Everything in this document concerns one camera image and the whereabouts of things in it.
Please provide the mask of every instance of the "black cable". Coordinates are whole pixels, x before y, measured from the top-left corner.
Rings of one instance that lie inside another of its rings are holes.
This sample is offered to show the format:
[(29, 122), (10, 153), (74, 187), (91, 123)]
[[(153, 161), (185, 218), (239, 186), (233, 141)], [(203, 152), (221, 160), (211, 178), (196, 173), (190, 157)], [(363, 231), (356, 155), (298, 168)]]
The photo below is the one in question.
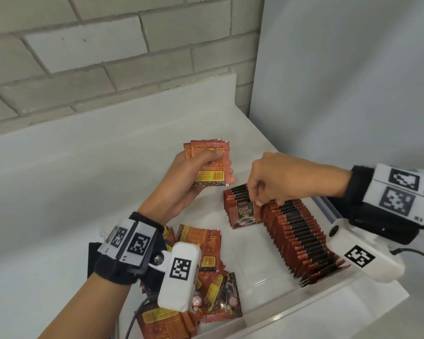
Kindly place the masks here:
[(129, 328), (127, 329), (127, 333), (124, 339), (129, 339), (130, 331), (132, 330), (133, 324), (135, 323), (135, 320), (136, 320), (136, 315), (138, 314), (140, 309), (146, 304), (146, 302), (152, 301), (153, 299), (157, 299), (157, 297), (158, 297), (158, 294), (150, 295), (143, 302), (141, 302), (141, 304), (138, 306), (136, 311), (133, 313), (132, 321), (130, 322)]
[(399, 248), (399, 249), (396, 249), (396, 250), (392, 250), (390, 252), (393, 255), (399, 254), (401, 252), (414, 252), (414, 253), (420, 254), (421, 256), (424, 257), (424, 252), (421, 252), (421, 251), (418, 251), (418, 250), (415, 250), (415, 249), (409, 249), (409, 248)]

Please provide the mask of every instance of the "row of coffee packets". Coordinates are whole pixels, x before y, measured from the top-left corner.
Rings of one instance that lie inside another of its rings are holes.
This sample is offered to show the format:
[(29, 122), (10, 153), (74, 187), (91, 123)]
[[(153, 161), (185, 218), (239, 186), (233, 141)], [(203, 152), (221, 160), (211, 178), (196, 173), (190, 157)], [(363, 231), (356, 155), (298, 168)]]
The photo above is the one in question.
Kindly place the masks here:
[[(196, 326), (242, 317), (236, 276), (224, 270), (220, 259), (220, 230), (207, 230), (180, 225), (177, 235), (172, 227), (163, 233), (167, 250), (178, 242), (198, 245), (202, 252), (191, 309), (179, 313), (151, 302), (137, 314), (144, 339), (184, 339), (197, 335)], [(141, 283), (143, 292), (150, 290)]]
[(325, 233), (300, 199), (282, 206), (271, 201), (264, 206), (263, 218), (286, 266), (294, 278), (301, 279), (302, 287), (349, 267), (328, 249)]
[(262, 222), (262, 207), (251, 202), (246, 184), (225, 190), (223, 203), (233, 229)]
[(216, 161), (202, 167), (196, 177), (193, 187), (209, 187), (229, 185), (231, 180), (229, 160), (229, 142), (221, 139), (196, 140), (184, 145), (185, 157), (191, 159), (207, 149), (223, 150), (224, 155)]

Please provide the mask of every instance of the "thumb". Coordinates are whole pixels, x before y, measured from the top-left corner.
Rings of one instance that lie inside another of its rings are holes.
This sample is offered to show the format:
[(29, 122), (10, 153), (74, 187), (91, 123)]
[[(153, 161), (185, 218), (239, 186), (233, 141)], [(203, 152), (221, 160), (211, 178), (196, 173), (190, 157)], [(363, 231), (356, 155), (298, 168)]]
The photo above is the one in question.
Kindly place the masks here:
[(200, 170), (204, 165), (220, 159), (224, 154), (225, 152), (223, 150), (206, 149), (200, 154), (194, 156), (192, 159), (189, 159), (189, 161), (196, 170)]

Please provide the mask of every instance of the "white table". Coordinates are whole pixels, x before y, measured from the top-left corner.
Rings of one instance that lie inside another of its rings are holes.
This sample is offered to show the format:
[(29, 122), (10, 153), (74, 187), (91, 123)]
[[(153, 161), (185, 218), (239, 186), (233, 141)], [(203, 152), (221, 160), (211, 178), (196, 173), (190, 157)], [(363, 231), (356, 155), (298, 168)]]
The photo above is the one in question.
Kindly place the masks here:
[[(209, 79), (0, 136), (0, 338), (39, 335), (85, 281), (87, 243), (100, 240), (100, 227), (141, 204), (183, 142), (229, 140), (232, 166), (242, 183), (251, 162), (274, 150), (234, 105), (235, 78)], [(207, 189), (173, 224), (216, 224), (212, 228), (225, 230), (223, 212), (212, 210), (220, 203), (220, 191)], [(285, 267), (276, 249), (264, 244), (269, 242), (264, 231), (252, 226), (223, 233), (222, 257), (240, 278), (247, 311), (294, 287), (283, 279)], [(230, 245), (242, 238), (250, 246)], [(239, 271), (248, 264), (242, 257), (252, 260), (252, 270)], [(258, 261), (264, 257), (270, 264)], [(242, 319), (239, 324), (247, 329), (233, 337), (268, 325), (248, 337), (268, 331), (271, 337), (306, 338), (325, 330), (321, 338), (348, 338), (407, 297), (396, 282), (379, 285), (359, 276), (332, 282), (322, 284), (322, 291), (315, 287), (315, 292), (286, 299), (295, 303), (286, 303), (286, 317)], [(337, 291), (326, 296), (331, 290)], [(133, 287), (120, 316), (121, 333), (141, 297)], [(138, 326), (132, 335), (141, 336)]]

